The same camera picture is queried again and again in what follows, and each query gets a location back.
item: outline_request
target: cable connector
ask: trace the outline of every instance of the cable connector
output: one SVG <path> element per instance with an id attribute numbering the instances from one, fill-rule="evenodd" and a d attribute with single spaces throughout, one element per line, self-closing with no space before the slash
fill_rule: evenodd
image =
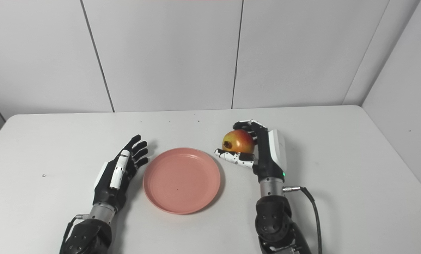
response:
<path id="1" fill-rule="evenodd" d="M 283 187 L 283 192 L 293 192 L 301 190 L 301 186 L 285 186 Z"/>
<path id="2" fill-rule="evenodd" d="M 77 214 L 76 216 L 74 216 L 74 218 L 77 220 L 86 220 L 88 219 L 88 214 L 87 213 Z"/>

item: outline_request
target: silver metal joint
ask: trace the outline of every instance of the silver metal joint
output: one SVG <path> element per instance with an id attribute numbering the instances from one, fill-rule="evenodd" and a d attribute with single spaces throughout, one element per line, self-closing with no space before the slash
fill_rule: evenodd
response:
<path id="1" fill-rule="evenodd" d="M 78 219 L 78 220 L 86 220 L 86 219 L 88 219 L 88 214 L 86 214 L 86 213 L 77 214 L 75 216 L 75 218 Z"/>
<path id="2" fill-rule="evenodd" d="M 301 187 L 300 186 L 286 186 L 286 187 L 283 187 L 283 192 L 292 192 L 292 191 L 299 191 L 299 190 L 301 190 Z"/>
<path id="3" fill-rule="evenodd" d="M 88 218 L 101 220 L 110 225 L 110 222 L 112 222 L 115 213 L 116 210 L 113 206 L 107 204 L 106 202 L 99 202 L 93 205 Z"/>
<path id="4" fill-rule="evenodd" d="M 280 178 L 267 177 L 261 180 L 259 184 L 261 185 L 261 196 L 271 196 L 271 195 L 284 196 L 284 192 L 283 192 L 284 182 Z"/>

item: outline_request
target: black robotic finger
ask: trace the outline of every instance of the black robotic finger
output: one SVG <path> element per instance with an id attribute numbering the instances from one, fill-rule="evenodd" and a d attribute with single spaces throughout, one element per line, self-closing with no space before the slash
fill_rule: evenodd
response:
<path id="1" fill-rule="evenodd" d="M 145 148 L 146 146 L 148 146 L 148 143 L 146 143 L 146 141 L 143 140 L 142 142 L 138 143 L 132 148 L 132 153 L 136 154 L 138 151 L 140 151 L 142 148 Z"/>
<path id="2" fill-rule="evenodd" d="M 138 134 L 136 136 L 134 136 L 133 138 L 130 139 L 130 141 L 125 145 L 125 147 L 123 148 L 123 150 L 128 150 L 131 151 L 132 147 L 138 143 L 138 141 L 141 140 L 141 136 Z"/>
<path id="3" fill-rule="evenodd" d="M 136 169 L 139 169 L 141 166 L 143 166 L 147 163 L 148 163 L 148 158 L 143 157 L 138 162 L 136 162 L 135 167 L 136 167 Z"/>
<path id="4" fill-rule="evenodd" d="M 247 131 L 247 132 L 252 132 L 253 130 L 251 129 L 251 126 L 250 126 L 250 124 L 249 124 L 249 120 L 247 120 L 247 121 L 239 121 L 239 122 L 236 122 L 234 125 L 233 125 L 233 129 L 235 129 L 235 130 L 239 130 L 239 129 L 242 129 L 242 130 L 245 130 L 245 131 Z"/>
<path id="5" fill-rule="evenodd" d="M 133 158 L 134 161 L 138 161 L 142 156 L 145 156 L 148 154 L 148 148 L 143 148 L 142 150 L 138 151 L 138 153 L 136 153 Z"/>

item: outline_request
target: apple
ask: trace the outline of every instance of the apple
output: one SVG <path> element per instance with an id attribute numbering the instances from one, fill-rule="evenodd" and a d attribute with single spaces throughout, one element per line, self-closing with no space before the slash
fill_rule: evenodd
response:
<path id="1" fill-rule="evenodd" d="M 233 130 L 223 138 L 223 150 L 236 153 L 254 152 L 254 141 L 251 135 L 244 130 Z"/>

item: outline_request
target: robotic hand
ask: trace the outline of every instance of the robotic hand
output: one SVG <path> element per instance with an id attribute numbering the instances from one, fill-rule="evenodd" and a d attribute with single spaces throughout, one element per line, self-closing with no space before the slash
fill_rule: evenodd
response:
<path id="1" fill-rule="evenodd" d="M 126 202 L 130 180 L 138 169 L 148 163 L 146 141 L 140 135 L 133 137 L 117 156 L 107 163 L 98 176 L 94 189 L 93 207 L 88 215 L 77 215 L 68 224 L 63 236 L 60 254 L 107 254 L 112 242 L 110 223 Z M 75 219 L 85 219 L 74 226 Z"/>
<path id="2" fill-rule="evenodd" d="M 285 141 L 277 130 L 268 131 L 267 127 L 255 120 L 236 122 L 233 129 L 247 131 L 257 143 L 259 158 L 254 154 L 215 150 L 215 154 L 231 163 L 253 169 L 261 186 L 261 198 L 256 203 L 255 227 L 263 254 L 299 253 L 311 254 L 309 246 L 293 222 L 291 206 L 285 192 L 302 190 L 314 206 L 314 199 L 304 187 L 283 187 L 286 170 Z M 320 236 L 320 225 L 317 221 Z"/>

